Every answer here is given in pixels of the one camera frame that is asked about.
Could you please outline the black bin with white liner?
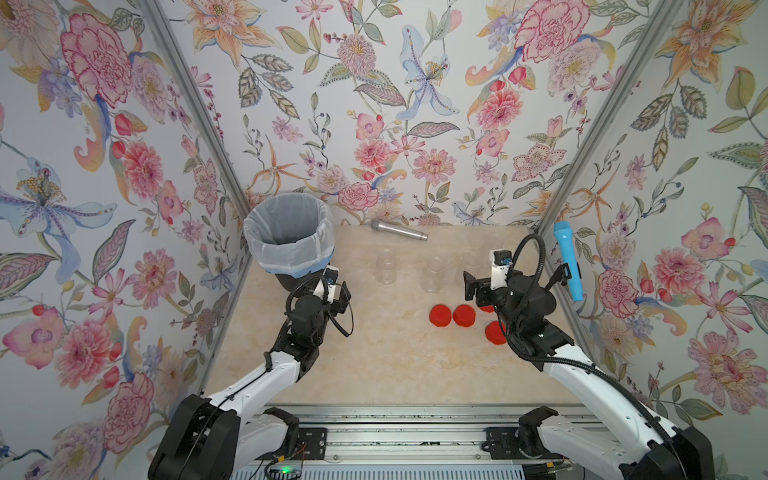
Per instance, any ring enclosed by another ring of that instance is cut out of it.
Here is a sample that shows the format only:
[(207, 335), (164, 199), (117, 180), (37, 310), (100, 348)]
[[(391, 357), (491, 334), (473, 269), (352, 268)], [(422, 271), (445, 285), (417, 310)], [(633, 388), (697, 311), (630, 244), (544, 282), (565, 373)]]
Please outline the black bin with white liner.
[(323, 271), (335, 252), (332, 211), (306, 193), (262, 201), (246, 217), (244, 234), (254, 260), (287, 291)]

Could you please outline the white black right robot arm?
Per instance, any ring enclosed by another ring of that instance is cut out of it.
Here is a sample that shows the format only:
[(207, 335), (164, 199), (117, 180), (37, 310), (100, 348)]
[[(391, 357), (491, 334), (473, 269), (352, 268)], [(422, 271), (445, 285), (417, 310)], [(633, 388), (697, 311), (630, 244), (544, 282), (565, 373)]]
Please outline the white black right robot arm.
[(547, 320), (556, 305), (548, 287), (519, 271), (463, 278), (466, 300), (493, 307), (512, 351), (569, 390), (611, 434), (598, 435), (541, 406), (518, 421), (514, 443), (521, 455), (558, 454), (604, 479), (714, 478), (713, 449), (703, 433), (652, 411)]

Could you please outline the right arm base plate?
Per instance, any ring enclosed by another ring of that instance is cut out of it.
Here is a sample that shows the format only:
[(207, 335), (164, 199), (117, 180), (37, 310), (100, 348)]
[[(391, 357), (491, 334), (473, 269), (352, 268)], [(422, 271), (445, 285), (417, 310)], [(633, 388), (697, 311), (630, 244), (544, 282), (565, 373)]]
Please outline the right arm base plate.
[(541, 454), (526, 454), (520, 446), (517, 427), (487, 427), (484, 429), (485, 440), (481, 450), (488, 453), (492, 460), (532, 460), (562, 461), (564, 457), (544, 450)]

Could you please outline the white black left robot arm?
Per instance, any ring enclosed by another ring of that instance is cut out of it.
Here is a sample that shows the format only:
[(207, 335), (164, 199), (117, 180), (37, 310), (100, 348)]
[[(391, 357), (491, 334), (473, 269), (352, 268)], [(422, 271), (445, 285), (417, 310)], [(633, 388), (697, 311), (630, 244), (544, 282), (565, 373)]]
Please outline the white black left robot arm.
[(351, 293), (346, 284), (300, 284), (285, 305), (286, 320), (263, 363), (209, 397), (192, 394), (175, 411), (150, 463), (151, 479), (228, 479), (261, 458), (278, 462), (299, 449), (299, 420), (271, 406), (298, 383), (320, 354), (326, 329), (337, 326)]

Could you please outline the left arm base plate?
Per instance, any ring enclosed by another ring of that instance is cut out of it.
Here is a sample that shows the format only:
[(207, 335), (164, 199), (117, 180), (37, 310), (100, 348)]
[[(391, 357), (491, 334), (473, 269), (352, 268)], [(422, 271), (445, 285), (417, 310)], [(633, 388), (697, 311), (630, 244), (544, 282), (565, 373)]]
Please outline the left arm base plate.
[(260, 460), (283, 462), (287, 460), (324, 460), (328, 446), (328, 429), (300, 427), (289, 432), (283, 444), (260, 457)]

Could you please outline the peanut jar red lid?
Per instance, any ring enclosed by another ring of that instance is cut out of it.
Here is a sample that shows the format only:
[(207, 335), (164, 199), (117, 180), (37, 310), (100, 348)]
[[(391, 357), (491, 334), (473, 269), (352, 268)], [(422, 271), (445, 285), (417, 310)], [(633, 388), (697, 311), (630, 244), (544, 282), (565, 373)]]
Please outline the peanut jar red lid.
[(397, 279), (397, 255), (392, 249), (383, 249), (376, 257), (376, 280), (383, 285), (391, 285)]
[(483, 256), (477, 249), (465, 248), (459, 256), (459, 266), (462, 271), (475, 274), (483, 265)]
[(420, 285), (427, 293), (439, 292), (445, 280), (445, 263), (438, 256), (428, 258), (423, 265)]

